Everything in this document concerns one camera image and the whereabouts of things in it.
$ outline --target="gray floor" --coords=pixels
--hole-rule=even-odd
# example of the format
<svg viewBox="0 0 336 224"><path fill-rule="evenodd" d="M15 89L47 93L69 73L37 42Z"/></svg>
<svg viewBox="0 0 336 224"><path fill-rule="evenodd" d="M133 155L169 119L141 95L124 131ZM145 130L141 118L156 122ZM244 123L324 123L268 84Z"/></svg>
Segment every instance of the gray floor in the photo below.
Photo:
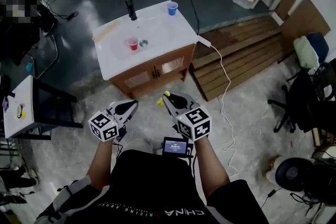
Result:
<svg viewBox="0 0 336 224"><path fill-rule="evenodd" d="M139 110L128 123L128 133L122 144L127 145L135 138L145 138L156 147L163 141L164 136L177 135L171 128L172 121L167 111L157 107L156 101L166 89L188 93L199 103L205 104L213 117L213 132L209 139L219 160L232 176L231 180L246 180L257 201L262 204L272 189L279 188L264 177L268 161L278 155L284 158L308 158L314 150L311 133L304 134L296 130L290 134L286 129L277 134L273 133L273 128L282 117L283 111L268 105L267 99L284 100L280 87L286 78L295 73L296 66L291 58L279 65L275 63L227 93L224 99L224 113L234 127L236 154L231 164L238 169L238 175L234 175L235 171L228 166L233 152L223 152L233 140L228 123L220 115L219 99L206 103L189 75L184 83L173 82L139 100ZM86 174L98 144L98 140L89 130L87 120L110 102L122 99L123 96L116 88L107 85L76 105L76 117L82 120L84 129L59 127L52 131L51 141L21 141L22 154L28 166L35 168L40 178L38 192L26 197L28 204L14 206L14 211L24 219L23 223L33 222L54 199L57 188L68 185ZM112 156L112 166L115 163L115 152L116 148ZM204 198L197 163L196 174L197 189ZM308 206L294 201L286 190L278 191L268 199L263 208L271 224L307 223L307 209Z"/></svg>
<svg viewBox="0 0 336 224"><path fill-rule="evenodd" d="M59 14L71 14L78 11L79 15L70 21L59 19L54 30L58 49L59 62L43 77L43 81L58 88L69 89L70 85L89 76L87 81L102 80L99 72L96 50L92 41L92 30L127 13L125 0L45 0ZM136 9L141 9L166 0L133 0ZM196 19L190 0L173 0L188 22L196 29ZM194 0L198 17L201 21L201 32L216 28L222 24L238 19L251 18L268 12L260 2L254 10L245 10L234 4L232 0ZM39 49L32 53L37 57L38 72L48 65L55 52L50 44L42 38ZM10 61L2 62L0 71L8 74L15 87L26 76L25 57L23 63L16 67Z"/></svg>

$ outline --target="white cable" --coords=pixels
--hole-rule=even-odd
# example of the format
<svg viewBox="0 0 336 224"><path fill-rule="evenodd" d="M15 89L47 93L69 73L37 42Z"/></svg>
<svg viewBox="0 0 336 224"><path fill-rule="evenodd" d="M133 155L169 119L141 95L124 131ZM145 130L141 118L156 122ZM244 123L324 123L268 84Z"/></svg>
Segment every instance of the white cable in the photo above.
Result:
<svg viewBox="0 0 336 224"><path fill-rule="evenodd" d="M229 176L229 177L232 177L232 176L235 176L235 175L237 175L239 172L238 172L238 170L236 169L236 167L234 167L234 166L232 166L231 165L231 161L232 161L232 159L233 159L233 157L235 156L235 154L236 154L236 149L235 148L231 148L234 144L235 144L235 138L233 137L233 126L232 126L232 124L230 123L230 121L228 120L228 118L226 117L226 115L223 113L223 110L224 110L224 96L225 96L225 94L226 94L226 91L227 91L227 89L230 87L230 85L231 85L231 79L229 78L229 76L227 75L227 73L226 73L226 71L225 71L225 68L223 67L223 64L222 64L222 61L223 61L223 57L222 57L222 55L219 53L219 51L214 47L214 46L212 46L212 45L210 45L210 47L212 47L212 48L214 48L215 50L216 50L216 52L219 54L219 56L220 56L220 66L222 67L222 69L223 69L223 71L224 71L224 74L225 74L225 76L227 77L227 79L228 79L228 81L229 81L229 84L226 86L226 89L225 89L225 92L223 93L223 95L222 95L222 98L221 98L221 100L222 100L222 102L220 102L220 105L222 106L222 108L221 108L221 115L226 119L226 121L228 122L228 124L230 124L230 126L231 126L231 137L232 137L232 140L233 140L233 143L229 146L229 147L226 147L226 148L224 148L223 149L223 151L224 152L226 152L226 151L228 151L228 150L232 150L233 151L233 154L232 154L232 156L231 156L231 158L230 158L230 160L229 160L229 162L228 162L228 166L230 166L231 168L233 168L234 170L236 170L236 172L237 173L235 173L235 174L233 174L233 175L231 175L231 176Z"/></svg>

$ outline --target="yellow object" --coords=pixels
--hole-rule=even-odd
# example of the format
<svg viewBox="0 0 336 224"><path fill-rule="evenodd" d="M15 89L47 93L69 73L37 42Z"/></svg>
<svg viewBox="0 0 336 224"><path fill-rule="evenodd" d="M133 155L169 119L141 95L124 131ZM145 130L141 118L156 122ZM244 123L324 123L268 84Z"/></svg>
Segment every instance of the yellow object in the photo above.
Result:
<svg viewBox="0 0 336 224"><path fill-rule="evenodd" d="M161 97L158 102L156 102L157 106L159 107L163 107L164 106L164 103L163 103L163 98Z"/></svg>

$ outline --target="sink basin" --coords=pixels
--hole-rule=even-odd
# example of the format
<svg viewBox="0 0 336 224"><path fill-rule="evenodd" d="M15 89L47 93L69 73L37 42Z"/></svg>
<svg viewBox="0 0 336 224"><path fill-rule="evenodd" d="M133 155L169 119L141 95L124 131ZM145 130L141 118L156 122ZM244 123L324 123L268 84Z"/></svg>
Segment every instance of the sink basin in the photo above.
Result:
<svg viewBox="0 0 336 224"><path fill-rule="evenodd" d="M196 43L198 37L183 15L170 16L162 2L136 12L137 20L122 16L93 31L93 39L103 78L116 75L170 51ZM148 45L133 51L127 40L136 37Z"/></svg>

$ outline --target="black chair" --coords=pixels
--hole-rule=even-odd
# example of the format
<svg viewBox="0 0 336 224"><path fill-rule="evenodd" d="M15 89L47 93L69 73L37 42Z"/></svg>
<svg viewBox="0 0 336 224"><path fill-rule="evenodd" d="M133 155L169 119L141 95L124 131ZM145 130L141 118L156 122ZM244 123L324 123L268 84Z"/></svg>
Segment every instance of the black chair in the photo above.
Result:
<svg viewBox="0 0 336 224"><path fill-rule="evenodd" d="M281 127L289 118L288 123L292 127L290 132L299 129L308 132L313 128L321 128L332 134L336 133L336 101L319 101L315 86L307 73L301 73L293 82L289 91L282 86L286 95L286 104L275 100L268 100L269 104L275 104L285 110L280 125L274 128L274 132L280 131Z"/></svg>

